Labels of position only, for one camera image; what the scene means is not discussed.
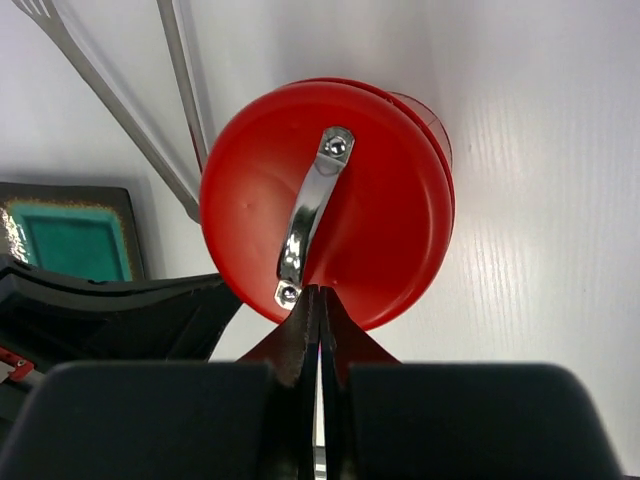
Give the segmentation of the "black green square plate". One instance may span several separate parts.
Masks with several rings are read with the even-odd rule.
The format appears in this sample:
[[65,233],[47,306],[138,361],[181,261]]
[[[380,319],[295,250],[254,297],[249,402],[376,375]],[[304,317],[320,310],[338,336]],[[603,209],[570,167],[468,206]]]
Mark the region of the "black green square plate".
[[131,198],[120,187],[3,182],[1,252],[96,282],[146,277]]

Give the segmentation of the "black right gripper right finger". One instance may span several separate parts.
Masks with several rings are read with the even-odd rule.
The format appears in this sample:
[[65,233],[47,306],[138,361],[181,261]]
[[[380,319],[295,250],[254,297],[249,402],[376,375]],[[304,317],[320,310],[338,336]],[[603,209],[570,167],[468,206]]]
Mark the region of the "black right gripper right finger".
[[403,363],[319,292],[331,479],[619,479],[582,383],[540,363]]

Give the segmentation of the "stainless steel tongs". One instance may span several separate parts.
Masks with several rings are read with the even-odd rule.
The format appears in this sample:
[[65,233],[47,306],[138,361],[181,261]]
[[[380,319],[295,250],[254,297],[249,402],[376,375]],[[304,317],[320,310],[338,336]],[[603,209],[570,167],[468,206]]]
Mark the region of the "stainless steel tongs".
[[5,1],[1,167],[151,175],[199,219],[202,129],[175,1]]

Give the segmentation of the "red lid with metal handle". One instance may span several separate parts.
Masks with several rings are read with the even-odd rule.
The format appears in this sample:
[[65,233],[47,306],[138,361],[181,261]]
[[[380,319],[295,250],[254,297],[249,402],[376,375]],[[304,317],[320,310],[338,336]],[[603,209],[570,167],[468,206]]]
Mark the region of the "red lid with metal handle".
[[259,97],[219,134],[200,186],[201,226],[218,272],[281,322],[278,263],[304,178],[331,127],[355,139],[305,250],[305,284],[334,289],[370,330],[411,308],[438,274],[455,217],[452,169],[433,133],[391,91],[311,78]]

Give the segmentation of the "red cylindrical canister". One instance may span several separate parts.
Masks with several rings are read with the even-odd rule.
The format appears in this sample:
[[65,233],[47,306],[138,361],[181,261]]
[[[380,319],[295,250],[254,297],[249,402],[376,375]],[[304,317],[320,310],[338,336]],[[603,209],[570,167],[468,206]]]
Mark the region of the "red cylindrical canister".
[[425,104],[419,100],[399,93],[391,91],[390,94],[399,101],[406,104],[421,120],[427,125],[429,130],[435,136],[438,145],[442,149],[449,169],[453,168],[453,154],[449,136],[439,117]]

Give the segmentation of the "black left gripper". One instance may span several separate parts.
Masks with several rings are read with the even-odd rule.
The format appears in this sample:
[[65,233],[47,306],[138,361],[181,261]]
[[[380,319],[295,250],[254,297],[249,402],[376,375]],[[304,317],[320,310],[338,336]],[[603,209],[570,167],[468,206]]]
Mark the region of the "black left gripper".
[[217,274],[94,281],[1,257],[1,422],[54,366],[206,361],[241,306]]

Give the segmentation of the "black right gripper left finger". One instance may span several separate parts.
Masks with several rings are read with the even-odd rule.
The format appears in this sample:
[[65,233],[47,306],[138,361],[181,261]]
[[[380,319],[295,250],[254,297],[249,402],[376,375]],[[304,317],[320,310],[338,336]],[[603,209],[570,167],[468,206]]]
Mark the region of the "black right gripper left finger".
[[89,360],[28,391],[5,479],[307,479],[315,290],[240,360]]

